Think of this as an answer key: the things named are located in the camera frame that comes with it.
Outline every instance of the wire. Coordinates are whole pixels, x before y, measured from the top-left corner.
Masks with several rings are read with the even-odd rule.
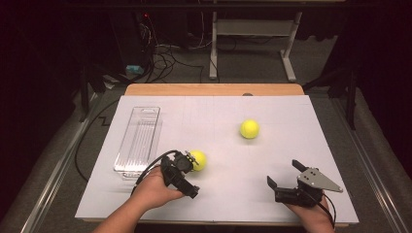
[[[164,154],[162,154],[161,156],[157,157],[146,169],[145,171],[142,172],[142,174],[139,176],[139,178],[136,181],[136,185],[133,187],[133,189],[131,190],[131,194],[133,194],[134,189],[136,189],[136,186],[139,185],[139,183],[146,177],[146,175],[149,173],[149,171],[152,169],[152,167],[163,157],[169,155],[170,153],[178,153],[178,150],[170,150]]]
[[[149,82],[149,79],[151,78],[151,76],[152,76],[152,74],[153,74],[153,72],[154,72],[154,70],[155,70],[155,64],[154,64],[154,60],[153,60],[153,56],[152,56],[152,55],[151,55],[150,60],[151,60],[152,68],[151,68],[151,71],[150,71],[148,77],[147,77],[146,80],[145,80],[145,83],[148,83],[148,82]]]
[[[334,205],[333,205],[332,200],[330,200],[330,198],[329,198],[328,196],[326,196],[326,194],[324,194],[324,197],[329,201],[330,205],[331,205],[332,208],[333,208],[333,224],[332,224],[332,226],[333,226],[333,228],[334,228],[334,225],[335,225],[335,223],[336,223],[336,209],[335,209],[335,207],[334,207]]]
[[[269,43],[271,40],[277,38],[274,36],[271,37],[245,37],[245,36],[238,36],[238,37],[234,37],[235,39],[239,40],[239,41],[243,41],[243,42],[247,42],[250,44],[258,44],[258,45],[263,45],[263,44],[267,44]]]
[[[171,49],[171,48],[170,48],[170,55],[173,57],[173,59],[175,59],[176,63],[179,63],[179,64],[184,65],[184,66],[188,66],[188,67],[200,68],[199,82],[202,83],[202,72],[203,72],[203,69],[205,68],[204,66],[200,66],[200,65],[188,65],[188,64],[185,64],[185,63],[183,63],[183,62],[180,62],[180,61],[179,61],[178,59],[176,59],[176,57],[173,55],[173,52],[172,52],[172,49]]]
[[[333,227],[333,229],[334,229],[335,220],[336,220],[336,211],[335,211],[334,205],[333,205],[333,203],[331,203],[330,199],[329,199],[325,194],[323,194],[323,195],[325,195],[325,197],[327,197],[327,199],[330,201],[330,203],[331,203],[331,205],[332,205],[332,207],[333,207],[334,217],[332,216],[332,214],[330,213],[330,211],[329,211],[324,205],[322,205],[320,202],[318,202],[317,200],[315,200],[315,198],[314,198],[311,194],[309,194],[308,192],[306,192],[305,190],[303,190],[303,189],[301,189],[301,188],[300,188],[299,190],[302,191],[302,193],[304,193],[307,197],[309,197],[310,199],[312,199],[312,201],[314,201],[315,203],[317,203],[317,205],[318,205],[319,207],[321,207],[321,209],[322,209],[323,211],[325,211],[325,213],[327,213],[327,215],[328,215],[328,217],[329,217],[330,224],[332,224],[332,227]]]
[[[201,17],[201,20],[202,20],[202,35],[201,35],[201,38],[200,38],[199,45],[198,45],[197,47],[191,47],[190,49],[192,49],[192,50],[204,48],[204,47],[202,47],[202,43],[203,43],[203,39],[204,39],[204,34],[205,34],[205,21],[204,21],[203,12],[200,12],[200,17]]]
[[[220,48],[216,48],[217,50],[221,50],[221,51],[234,51],[237,48],[237,41],[234,37],[231,36],[225,36],[228,39],[231,39],[233,41],[233,48],[231,48],[230,50],[224,50],[224,49],[220,49]]]
[[[107,109],[109,109],[109,108],[110,108],[112,105],[114,105],[116,102],[119,102],[119,100],[120,100],[120,99],[117,99],[117,100],[113,101],[112,103],[110,103],[109,105],[107,105],[103,110],[101,110],[101,111],[93,118],[93,120],[92,120],[92,121],[90,122],[90,124],[87,126],[87,128],[86,128],[86,130],[85,130],[85,133],[82,135],[82,138],[80,139],[80,142],[79,142],[79,144],[78,144],[77,147],[76,147],[76,151],[75,151],[75,167],[76,167],[76,170],[77,170],[77,172],[79,173],[79,175],[82,177],[83,180],[85,180],[86,183],[88,183],[88,178],[86,178],[86,176],[82,173],[82,171],[80,170],[80,167],[79,167],[79,163],[78,163],[78,154],[79,154],[80,146],[81,146],[83,140],[85,139],[85,135],[87,134],[88,129],[90,128],[90,126],[100,117],[100,115],[101,115],[104,111],[106,111]]]
[[[146,15],[146,17],[148,18],[149,23],[151,24],[152,30],[153,30],[153,32],[154,32],[154,41],[155,41],[155,43],[158,45],[157,37],[156,37],[156,35],[155,35],[155,27],[154,27],[154,25],[152,24],[152,20],[151,20],[151,18],[149,17],[149,15]]]
[[[140,26],[142,26],[145,30],[144,30],[144,34],[142,35],[142,39],[145,40],[145,36],[146,36],[146,32],[149,32],[149,37],[148,37],[148,43],[146,44],[146,48],[151,44],[152,42],[152,31],[151,29],[149,29],[148,26],[146,26],[143,23],[139,23]]]
[[[165,67],[161,69],[160,74],[157,75],[157,77],[156,77],[155,79],[153,79],[153,80],[151,80],[151,81],[147,80],[148,83],[153,83],[153,82],[155,82],[155,81],[162,80],[162,79],[166,78],[166,77],[173,71],[173,65],[174,65],[175,62],[166,60],[166,58],[164,58],[163,54],[159,54],[158,56],[160,56],[160,57],[162,58],[162,60],[163,60],[163,62],[164,62],[164,64],[165,64]],[[166,75],[162,76],[162,74],[163,74],[167,69],[169,69],[169,68],[170,68],[171,70],[170,70]]]
[[[210,59],[210,62],[212,63],[212,65],[215,67],[216,69],[216,78],[218,78],[218,83],[221,83],[221,77],[219,76],[219,71],[218,71],[218,67],[215,65],[215,62],[213,62],[212,58]]]
[[[143,74],[137,75],[136,77],[131,79],[134,83],[136,83],[136,81],[138,81],[138,80],[141,80],[141,79],[145,78],[148,75],[150,76],[151,73],[153,72],[154,64],[153,64],[153,60],[151,59],[151,57],[152,56],[150,55],[148,64],[145,67],[143,67],[143,70],[144,70]]]
[[[200,46],[200,47],[190,47],[189,50],[205,49],[205,48],[208,48],[210,45],[212,45],[212,41],[210,41],[207,44],[204,44],[203,46]]]

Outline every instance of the person's hand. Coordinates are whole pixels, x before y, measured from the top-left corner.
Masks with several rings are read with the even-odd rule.
[[[321,204],[328,210],[325,197],[322,197]],[[310,233],[334,232],[330,223],[329,215],[319,206],[303,208],[295,205],[285,204],[299,218],[303,227]]]
[[[93,232],[134,232],[137,222],[146,211],[183,196],[182,192],[164,185],[160,168],[155,167],[136,186],[131,197],[100,223]]]
[[[157,166],[136,186],[130,201],[138,202],[143,211],[148,211],[183,196],[185,195],[181,191],[164,184],[160,167]]]

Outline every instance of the desk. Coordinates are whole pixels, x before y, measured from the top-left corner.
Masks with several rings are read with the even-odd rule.
[[[245,92],[255,96],[240,96]],[[292,212],[275,202],[266,184],[270,176],[279,186],[295,187],[299,172],[292,167],[293,158],[317,166],[346,190],[310,100],[299,85],[134,84],[120,100],[77,218],[101,220],[128,198],[134,182],[123,182],[113,164],[129,118],[127,111],[152,104],[163,115],[157,154],[203,150],[208,165],[199,173],[187,174],[188,181],[200,186],[194,199],[183,198],[151,210],[142,222],[299,224]],[[223,117],[214,117],[216,113]],[[260,123],[260,134],[254,140],[238,133],[244,117],[255,117]],[[358,222],[346,191],[327,194],[337,208],[338,225]]]

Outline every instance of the black cable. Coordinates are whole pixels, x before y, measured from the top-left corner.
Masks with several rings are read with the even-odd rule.
[[[202,83],[202,72],[203,72],[204,66],[188,65],[188,64],[185,64],[185,63],[179,61],[179,60],[176,59],[176,57],[173,55],[173,51],[172,51],[172,48],[171,48],[171,47],[170,47],[170,56],[172,56],[173,59],[175,59],[176,63],[179,63],[179,64],[184,65],[184,66],[188,66],[188,67],[200,68],[199,82]]]
[[[159,49],[160,48],[163,48],[164,49],[164,51],[162,51],[162,52],[159,52]],[[157,52],[159,53],[159,54],[167,54],[170,50],[172,49],[172,45],[160,45],[160,46],[157,46]]]
[[[218,79],[218,83],[221,83],[221,77],[219,76],[219,71],[218,71],[218,67],[216,67],[215,63],[213,62],[212,58],[210,59],[210,62],[212,63],[212,65],[215,67],[216,69],[216,78]]]
[[[142,174],[139,176],[139,178],[136,181],[136,184],[134,185],[133,189],[131,190],[131,194],[133,194],[134,189],[136,189],[136,186],[139,185],[139,183],[142,182],[142,180],[146,177],[146,175],[148,174],[148,172],[152,169],[152,167],[163,157],[169,155],[170,153],[178,153],[178,150],[170,150],[164,154],[162,154],[161,156],[157,157],[146,169],[145,171],[142,172]]]
[[[250,44],[263,45],[263,44],[269,43],[271,40],[273,40],[273,39],[276,38],[276,37],[274,37],[274,36],[271,36],[271,37],[269,37],[269,38],[267,38],[267,37],[264,37],[264,38],[253,38],[253,37],[250,37],[250,38],[248,39],[248,38],[245,38],[244,36],[239,36],[239,37],[235,37],[235,38],[236,38],[236,40],[243,41],[243,42],[247,42],[247,43],[250,43]]]
[[[146,79],[145,83],[151,83],[151,82],[152,82],[152,81],[151,81],[151,77],[152,77],[152,75],[155,75],[155,69],[158,69],[158,68],[155,67],[155,65],[156,65],[158,62],[159,62],[159,61],[156,61],[156,62],[153,61],[154,68],[153,68],[152,72],[148,75],[148,78]]]
[[[302,193],[304,193],[307,197],[309,197],[310,199],[312,199],[312,201],[314,201],[315,203],[317,203],[317,205],[319,206],[319,207],[321,207],[321,209],[323,210],[323,211],[325,211],[325,213],[327,213],[327,215],[328,215],[328,217],[329,217],[329,221],[330,221],[330,224],[332,225],[332,228],[334,229],[334,225],[335,225],[335,221],[334,221],[334,217],[332,216],[332,214],[330,213],[330,211],[324,206],[324,205],[322,205],[320,202],[318,202],[317,200],[315,200],[315,198],[313,198],[313,196],[311,195],[311,194],[309,194],[309,193],[307,193],[305,190],[303,190],[303,189],[299,189],[300,191],[302,191]]]
[[[334,205],[333,205],[332,200],[330,200],[330,198],[329,198],[328,196],[326,196],[326,194],[324,194],[324,197],[329,201],[330,205],[331,205],[332,208],[333,208],[333,228],[334,228],[334,225],[335,225],[335,223],[336,223],[336,209],[335,209],[335,207],[334,207]]]
[[[232,49],[230,49],[230,50],[224,50],[224,49],[220,49],[220,48],[218,48],[218,47],[216,47],[216,50],[220,50],[220,51],[234,51],[234,50],[236,50],[236,47],[237,47],[237,41],[236,41],[236,39],[234,38],[234,37],[231,37],[231,36],[225,36],[224,38],[229,38],[229,39],[231,39],[232,41],[233,41],[233,48]]]
[[[75,167],[76,167],[76,170],[77,170],[77,172],[79,173],[79,175],[82,177],[83,180],[85,180],[86,183],[88,183],[88,179],[86,178],[86,176],[85,176],[85,175],[82,173],[82,171],[80,170],[80,168],[79,168],[79,163],[78,163],[78,153],[79,153],[80,146],[81,146],[82,141],[84,140],[85,135],[87,134],[87,131],[88,131],[88,129],[90,128],[90,126],[100,117],[100,115],[101,115],[104,111],[106,111],[107,109],[109,109],[112,105],[114,105],[114,104],[115,104],[116,102],[118,102],[118,101],[119,101],[119,99],[113,101],[112,103],[110,103],[109,105],[107,105],[103,110],[101,110],[101,111],[94,117],[94,119],[93,119],[93,120],[90,122],[90,124],[87,126],[85,132],[84,132],[83,135],[82,135],[82,138],[80,139],[79,144],[78,144],[77,147],[76,147],[76,151],[75,151]]]
[[[131,80],[136,83],[136,81],[141,80],[145,78],[146,76],[148,76],[149,74],[151,74],[154,68],[155,66],[153,65],[153,61],[150,59],[148,64],[145,67],[143,67],[143,70],[144,70],[143,74],[137,75],[136,77],[133,77]]]
[[[152,76],[152,74],[154,73],[154,70],[155,70],[155,63],[153,61],[153,56],[151,57],[151,62],[152,62],[153,66],[152,66],[151,72],[149,73],[148,77],[145,80],[145,83],[149,83],[149,80],[151,79],[151,76]]]
[[[164,58],[164,56],[162,54],[158,54],[157,56],[160,56],[163,59],[165,67],[161,70],[160,74],[155,79],[150,81],[149,83],[153,83],[153,82],[156,82],[158,80],[162,80],[162,79],[166,78],[168,75],[170,75],[170,73],[172,73],[172,71],[173,71],[173,65],[175,64],[175,62],[171,62],[169,60],[166,60],[166,58]],[[171,69],[171,70],[166,75],[161,76],[167,69]]]

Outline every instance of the white table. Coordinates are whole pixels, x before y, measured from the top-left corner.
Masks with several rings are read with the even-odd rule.
[[[290,225],[299,224],[283,204],[276,203],[266,184],[270,176],[280,187],[296,186],[300,174],[292,159],[320,169],[343,187],[327,191],[337,211],[337,225],[358,218],[327,146],[308,96],[122,96],[76,213],[101,220],[130,195],[134,182],[113,171],[121,140],[135,106],[159,106],[162,128],[157,154],[168,150],[202,150],[207,167],[187,174],[200,187],[191,199],[168,203],[145,213],[145,222]],[[245,118],[260,124],[254,140],[239,134]]]

